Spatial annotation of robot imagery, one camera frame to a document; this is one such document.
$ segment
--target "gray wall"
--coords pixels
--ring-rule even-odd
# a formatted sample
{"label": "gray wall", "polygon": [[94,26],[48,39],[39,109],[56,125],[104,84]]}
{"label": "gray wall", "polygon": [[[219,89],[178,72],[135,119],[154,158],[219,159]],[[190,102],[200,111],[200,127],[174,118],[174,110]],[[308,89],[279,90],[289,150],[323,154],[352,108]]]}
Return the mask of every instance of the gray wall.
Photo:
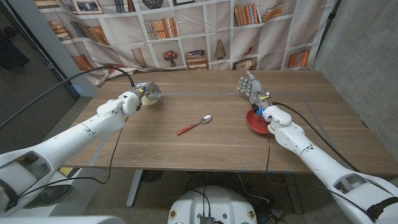
{"label": "gray wall", "polygon": [[[67,77],[80,72],[69,53],[58,40],[54,31],[47,24],[44,16],[32,0],[9,0],[9,2]],[[97,86],[91,84],[90,81],[83,76],[74,78],[71,82],[81,96],[95,96],[99,90]]]}
{"label": "gray wall", "polygon": [[342,1],[312,69],[398,161],[397,9],[396,0]]}

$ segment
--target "table leg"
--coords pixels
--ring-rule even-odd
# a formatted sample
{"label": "table leg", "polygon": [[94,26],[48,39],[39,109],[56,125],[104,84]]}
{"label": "table leg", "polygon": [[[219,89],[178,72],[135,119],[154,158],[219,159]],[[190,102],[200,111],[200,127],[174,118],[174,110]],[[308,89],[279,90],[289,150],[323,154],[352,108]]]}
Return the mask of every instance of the table leg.
{"label": "table leg", "polygon": [[139,186],[141,183],[141,175],[142,175],[142,170],[136,170],[134,172],[134,175],[132,177],[131,186],[130,186],[129,195],[127,196],[127,202],[126,202],[127,207],[132,207],[134,205],[134,202],[136,201],[136,196],[137,196]]}
{"label": "table leg", "polygon": [[299,192],[297,190],[297,186],[294,185],[296,183],[293,174],[284,174],[285,182],[289,184],[287,186],[287,190],[289,191],[290,199],[293,204],[293,210],[297,214],[303,213],[303,207],[301,206],[301,201],[299,197]]}

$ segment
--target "spoon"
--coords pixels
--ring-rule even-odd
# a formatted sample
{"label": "spoon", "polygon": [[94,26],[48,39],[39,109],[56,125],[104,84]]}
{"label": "spoon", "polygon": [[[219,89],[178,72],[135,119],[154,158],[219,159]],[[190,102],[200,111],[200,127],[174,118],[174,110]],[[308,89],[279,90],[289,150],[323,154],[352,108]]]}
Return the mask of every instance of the spoon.
{"label": "spoon", "polygon": [[190,125],[190,126],[184,128],[184,129],[182,129],[181,131],[177,132],[177,135],[180,135],[180,134],[182,134],[182,133],[185,133],[185,132],[191,130],[192,128],[198,126],[199,124],[207,124],[207,123],[209,123],[210,121],[211,121],[211,115],[206,115],[206,116],[204,116],[204,117],[199,121],[199,123]]}

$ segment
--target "metal spoon head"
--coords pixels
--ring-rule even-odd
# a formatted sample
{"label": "metal spoon head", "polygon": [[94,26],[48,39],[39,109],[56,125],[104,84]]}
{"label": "metal spoon head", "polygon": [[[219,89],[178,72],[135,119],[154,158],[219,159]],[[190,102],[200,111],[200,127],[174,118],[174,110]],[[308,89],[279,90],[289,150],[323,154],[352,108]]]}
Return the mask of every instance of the metal spoon head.
{"label": "metal spoon head", "polygon": [[203,117],[201,120],[200,120],[200,123],[201,124],[207,124],[207,123],[209,123],[211,121],[211,115],[206,115],[205,117]]}

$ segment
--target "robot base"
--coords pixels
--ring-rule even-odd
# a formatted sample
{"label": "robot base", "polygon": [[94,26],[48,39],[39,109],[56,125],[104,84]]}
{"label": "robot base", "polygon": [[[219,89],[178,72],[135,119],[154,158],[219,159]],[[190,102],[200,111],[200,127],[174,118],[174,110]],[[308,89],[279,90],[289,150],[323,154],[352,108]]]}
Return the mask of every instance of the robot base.
{"label": "robot base", "polygon": [[[205,186],[194,190],[203,193]],[[257,219],[252,205],[240,194],[220,186],[208,186],[205,191],[210,203],[211,217],[217,223],[256,224]],[[204,221],[203,195],[192,190],[182,195],[170,209],[168,224],[194,224]],[[205,216],[209,207],[205,199]]]}

